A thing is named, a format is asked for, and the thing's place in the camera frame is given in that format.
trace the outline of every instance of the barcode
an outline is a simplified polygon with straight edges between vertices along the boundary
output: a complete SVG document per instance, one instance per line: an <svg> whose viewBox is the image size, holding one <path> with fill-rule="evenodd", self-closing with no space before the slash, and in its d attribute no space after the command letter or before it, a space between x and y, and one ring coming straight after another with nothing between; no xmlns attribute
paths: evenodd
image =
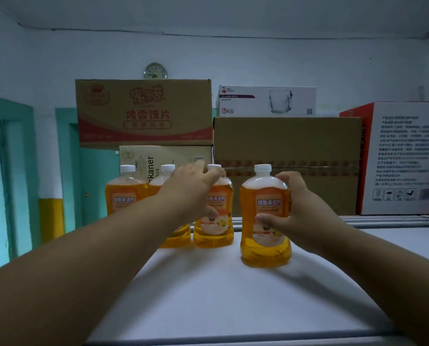
<svg viewBox="0 0 429 346"><path fill-rule="evenodd" d="M429 200L429 188L423 188L419 191L419 200Z"/></svg>

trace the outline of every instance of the plastic bottle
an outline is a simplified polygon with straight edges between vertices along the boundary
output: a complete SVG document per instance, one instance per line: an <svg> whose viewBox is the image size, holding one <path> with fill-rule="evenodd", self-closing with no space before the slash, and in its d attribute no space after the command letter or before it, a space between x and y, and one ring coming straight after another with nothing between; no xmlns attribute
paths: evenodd
<svg viewBox="0 0 429 346"><path fill-rule="evenodd" d="M278 178L271 176L270 164L255 165L256 176L246 180L240 189L242 207L242 261L251 267L277 267L292 255L290 240L273 228L255 223L256 214L287 217L290 190Z"/></svg>
<svg viewBox="0 0 429 346"><path fill-rule="evenodd" d="M158 193L163 183L171 176L176 166L174 164L163 164L161 166L161 174L150 181L148 194L154 196ZM161 248L178 248L190 243L190 226L184 225L165 240Z"/></svg>
<svg viewBox="0 0 429 346"><path fill-rule="evenodd" d="M218 164L209 164L208 171ZM234 188L227 177L221 177L211 187L208 195L208 205L215 208L219 217L211 219L202 217L195 222L194 244L200 248L218 248L232 244L234 227L232 225L232 197Z"/></svg>
<svg viewBox="0 0 429 346"><path fill-rule="evenodd" d="M134 165L120 165L120 176L106 185L107 215L147 197L147 180L136 173Z"/></svg>

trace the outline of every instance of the hand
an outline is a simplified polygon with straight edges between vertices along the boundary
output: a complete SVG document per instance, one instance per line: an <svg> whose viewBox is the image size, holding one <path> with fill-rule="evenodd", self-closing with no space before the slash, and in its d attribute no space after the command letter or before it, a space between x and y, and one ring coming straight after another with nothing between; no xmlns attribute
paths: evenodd
<svg viewBox="0 0 429 346"><path fill-rule="evenodd" d="M321 197L311 192L298 172L283 172L277 176L290 187L289 217L257 214L255 222L279 230L306 251L322 255L325 245L339 233L355 230L342 221Z"/></svg>
<svg viewBox="0 0 429 346"><path fill-rule="evenodd" d="M203 160L178 167L165 181L156 197L169 207L174 207L180 216L180 224L192 223L203 216L218 217L218 212L206 204L211 187L225 176L225 171L216 167L206 172Z"/></svg>

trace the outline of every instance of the ceiling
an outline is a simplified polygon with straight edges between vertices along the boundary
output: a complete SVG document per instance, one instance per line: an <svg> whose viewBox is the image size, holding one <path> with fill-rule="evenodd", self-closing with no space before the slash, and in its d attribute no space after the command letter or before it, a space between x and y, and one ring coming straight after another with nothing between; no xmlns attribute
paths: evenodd
<svg viewBox="0 0 429 346"><path fill-rule="evenodd" d="M273 38L419 37L429 0L0 0L31 28Z"/></svg>

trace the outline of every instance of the white table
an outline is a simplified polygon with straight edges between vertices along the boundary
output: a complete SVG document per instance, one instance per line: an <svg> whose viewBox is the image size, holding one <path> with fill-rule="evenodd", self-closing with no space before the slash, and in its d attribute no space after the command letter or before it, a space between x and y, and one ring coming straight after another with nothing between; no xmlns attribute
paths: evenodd
<svg viewBox="0 0 429 346"><path fill-rule="evenodd" d="M367 232L429 258L429 228ZM240 260L240 236L219 249L158 250L88 343L410 345L328 261L293 245L288 265L250 268Z"/></svg>

